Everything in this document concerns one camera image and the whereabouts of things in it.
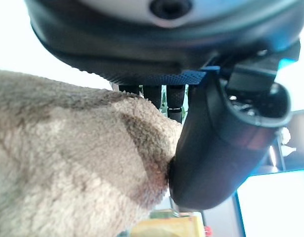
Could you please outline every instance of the controller grip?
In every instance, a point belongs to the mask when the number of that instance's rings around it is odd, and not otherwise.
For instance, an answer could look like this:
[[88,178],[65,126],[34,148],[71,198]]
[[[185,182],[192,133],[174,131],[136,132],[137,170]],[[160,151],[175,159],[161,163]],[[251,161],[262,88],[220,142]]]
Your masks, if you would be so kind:
[[234,111],[214,73],[190,89],[188,117],[169,168],[170,192],[177,205],[215,207],[261,163],[276,131],[289,121],[290,98],[280,88],[281,99],[275,102],[286,105],[286,111],[277,113],[283,115],[280,118]]

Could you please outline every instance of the yellow object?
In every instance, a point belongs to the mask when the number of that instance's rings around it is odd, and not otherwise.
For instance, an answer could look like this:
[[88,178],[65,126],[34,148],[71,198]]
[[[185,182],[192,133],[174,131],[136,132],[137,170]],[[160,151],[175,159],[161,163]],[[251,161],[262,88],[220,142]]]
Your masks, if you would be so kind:
[[205,237],[204,226],[198,216],[150,219],[140,222],[130,237]]

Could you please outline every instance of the white screen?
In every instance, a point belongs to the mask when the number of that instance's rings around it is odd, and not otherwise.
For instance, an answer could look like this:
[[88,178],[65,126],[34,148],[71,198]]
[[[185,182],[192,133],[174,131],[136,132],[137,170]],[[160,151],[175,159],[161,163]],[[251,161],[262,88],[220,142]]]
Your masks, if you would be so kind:
[[250,177],[238,197],[246,237],[304,237],[304,171]]

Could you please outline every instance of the red object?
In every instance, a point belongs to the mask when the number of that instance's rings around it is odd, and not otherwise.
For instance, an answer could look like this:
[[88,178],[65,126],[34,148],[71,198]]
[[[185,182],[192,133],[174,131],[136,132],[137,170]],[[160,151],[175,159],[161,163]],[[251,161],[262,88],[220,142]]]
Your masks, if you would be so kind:
[[212,229],[209,226],[205,226],[205,235],[212,236]]

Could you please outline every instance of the plush towel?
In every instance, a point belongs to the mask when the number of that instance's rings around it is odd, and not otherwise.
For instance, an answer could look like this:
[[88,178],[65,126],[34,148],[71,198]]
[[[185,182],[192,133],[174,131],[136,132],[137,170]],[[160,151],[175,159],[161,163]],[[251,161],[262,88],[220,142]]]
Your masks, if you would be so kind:
[[0,237],[115,237],[161,201],[180,132],[136,95],[0,71]]

